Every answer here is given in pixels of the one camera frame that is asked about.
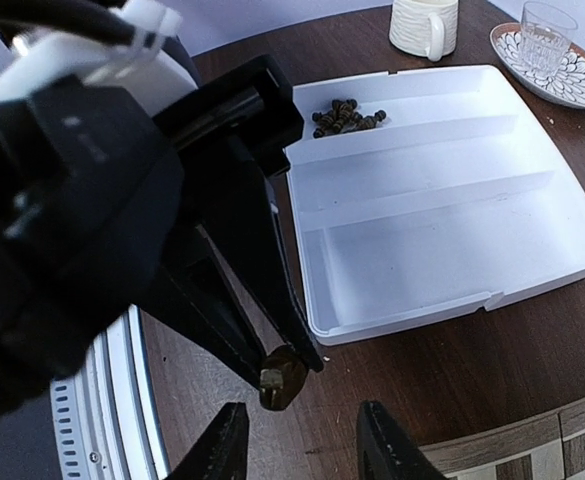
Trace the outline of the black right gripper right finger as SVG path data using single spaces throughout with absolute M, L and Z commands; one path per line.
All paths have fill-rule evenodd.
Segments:
M 445 479 L 379 401 L 364 401 L 357 415 L 359 479 Z

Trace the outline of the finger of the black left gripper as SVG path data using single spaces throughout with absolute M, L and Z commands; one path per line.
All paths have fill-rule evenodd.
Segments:
M 156 275 L 136 305 L 259 386 L 265 348 L 200 229 L 173 227 Z

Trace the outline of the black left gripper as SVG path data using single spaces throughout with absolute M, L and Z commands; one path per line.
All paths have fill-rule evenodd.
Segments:
M 228 163 L 221 169 L 221 196 L 211 205 L 211 239 L 281 339 L 309 369 L 322 371 L 291 282 L 276 200 L 265 178 L 290 169 L 285 149 L 301 139 L 304 128 L 292 85 L 278 63 L 269 54 L 255 57 L 185 95 L 153 120 L 187 155 L 232 136 L 219 144 L 219 158 Z

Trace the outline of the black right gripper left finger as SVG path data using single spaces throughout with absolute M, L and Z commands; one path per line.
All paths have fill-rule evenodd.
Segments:
M 246 479 L 248 443 L 246 404 L 226 403 L 165 480 Z

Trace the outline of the dark knight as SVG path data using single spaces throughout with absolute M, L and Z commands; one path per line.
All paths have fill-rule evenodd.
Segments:
M 302 390 L 308 367 L 288 345 L 273 350 L 264 360 L 259 380 L 261 406 L 283 411 Z

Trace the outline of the white plastic compartment tray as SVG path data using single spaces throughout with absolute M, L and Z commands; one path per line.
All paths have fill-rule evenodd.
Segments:
M 304 118 L 354 99 L 376 128 L 287 149 L 309 326 L 326 346 L 491 311 L 585 278 L 585 192 L 494 66 L 298 85 Z

